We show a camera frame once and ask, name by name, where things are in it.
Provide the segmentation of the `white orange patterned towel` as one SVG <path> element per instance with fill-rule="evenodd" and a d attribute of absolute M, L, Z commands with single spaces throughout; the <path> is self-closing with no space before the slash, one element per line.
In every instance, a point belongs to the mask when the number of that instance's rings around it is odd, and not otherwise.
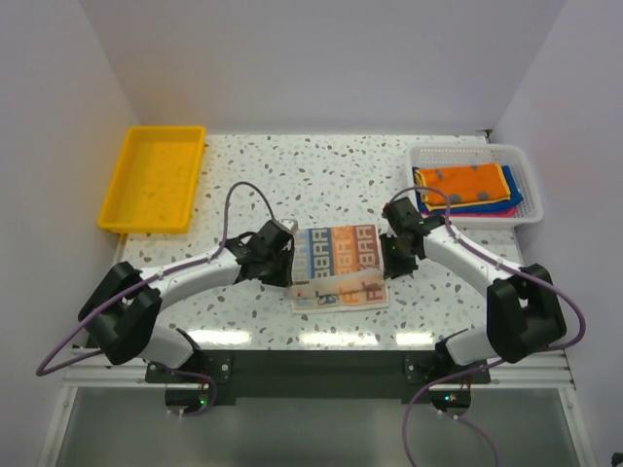
<path fill-rule="evenodd" d="M 291 279 L 288 297 L 295 314 L 389 305 L 379 233 L 373 224 L 297 231 Z"/>

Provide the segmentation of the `orange grey cat towel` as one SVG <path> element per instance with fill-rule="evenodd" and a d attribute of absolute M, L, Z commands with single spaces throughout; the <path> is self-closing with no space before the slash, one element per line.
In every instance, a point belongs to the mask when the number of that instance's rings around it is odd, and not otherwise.
<path fill-rule="evenodd" d="M 511 188 L 498 163 L 475 165 L 415 167 L 414 180 L 427 187 L 421 201 L 427 209 L 445 208 L 445 198 L 452 207 L 471 207 L 508 201 Z"/>

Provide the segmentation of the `pink microfiber towel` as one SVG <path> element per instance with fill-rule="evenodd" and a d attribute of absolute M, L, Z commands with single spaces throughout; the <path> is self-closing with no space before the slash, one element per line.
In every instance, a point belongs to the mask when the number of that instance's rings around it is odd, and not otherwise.
<path fill-rule="evenodd" d="M 462 216 L 462 217 L 501 217 L 501 218 L 509 218 L 513 217 L 516 212 L 516 207 L 505 207 L 496 208 L 495 206 L 469 206 L 467 208 L 452 208 L 451 215 L 452 216 Z"/>

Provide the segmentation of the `blue towel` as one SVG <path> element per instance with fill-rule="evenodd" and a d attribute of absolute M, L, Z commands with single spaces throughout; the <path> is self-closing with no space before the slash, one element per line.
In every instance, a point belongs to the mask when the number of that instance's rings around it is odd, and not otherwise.
<path fill-rule="evenodd" d="M 517 205 L 519 205 L 522 202 L 523 196 L 522 196 L 520 190 L 517 187 L 515 179 L 513 178 L 513 175 L 512 175 L 512 173 L 510 171 L 510 167 L 508 165 L 502 165 L 502 169 L 503 169 L 504 175 L 506 177 L 506 180 L 507 180 L 507 182 L 510 185 L 512 198 L 510 200 L 508 200 L 508 201 L 501 201 L 501 202 L 496 202 L 496 203 L 492 203 L 492 204 L 485 204 L 485 205 L 495 206 L 496 208 L 501 208 L 502 206 L 505 206 L 505 207 L 515 206 L 516 207 Z M 416 192 L 415 193 L 418 209 L 422 213 L 426 213 L 426 214 L 434 213 L 434 214 L 437 214 L 437 213 L 443 213 L 445 211 L 446 207 L 445 208 L 437 208 L 437 209 L 433 209 L 433 210 L 427 209 L 426 206 L 421 201 L 421 194 L 423 192 Z"/>

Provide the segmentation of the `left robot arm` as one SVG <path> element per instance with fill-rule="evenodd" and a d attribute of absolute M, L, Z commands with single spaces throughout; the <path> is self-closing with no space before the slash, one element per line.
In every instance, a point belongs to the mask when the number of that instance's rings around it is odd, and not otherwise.
<path fill-rule="evenodd" d="M 90 338 L 113 365 L 134 359 L 161 364 L 180 381 L 202 370 L 201 348 L 190 335 L 157 323 L 165 309 L 207 290 L 258 280 L 291 285 L 294 220 L 269 220 L 254 233 L 225 240 L 206 253 L 163 267 L 111 268 L 79 312 Z"/>

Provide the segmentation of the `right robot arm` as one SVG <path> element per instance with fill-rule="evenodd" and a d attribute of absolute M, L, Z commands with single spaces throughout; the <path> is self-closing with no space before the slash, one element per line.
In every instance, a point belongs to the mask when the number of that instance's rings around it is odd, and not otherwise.
<path fill-rule="evenodd" d="M 456 381 L 491 358 L 517 363 L 566 335 L 559 299 L 543 266 L 493 259 L 444 216 L 421 216 L 408 198 L 386 204 L 383 217 L 388 222 L 388 232 L 380 235 L 384 277 L 406 276 L 418 268 L 418 260 L 429 260 L 458 275 L 486 301 L 483 326 L 435 344 L 431 365 L 442 380 Z"/>

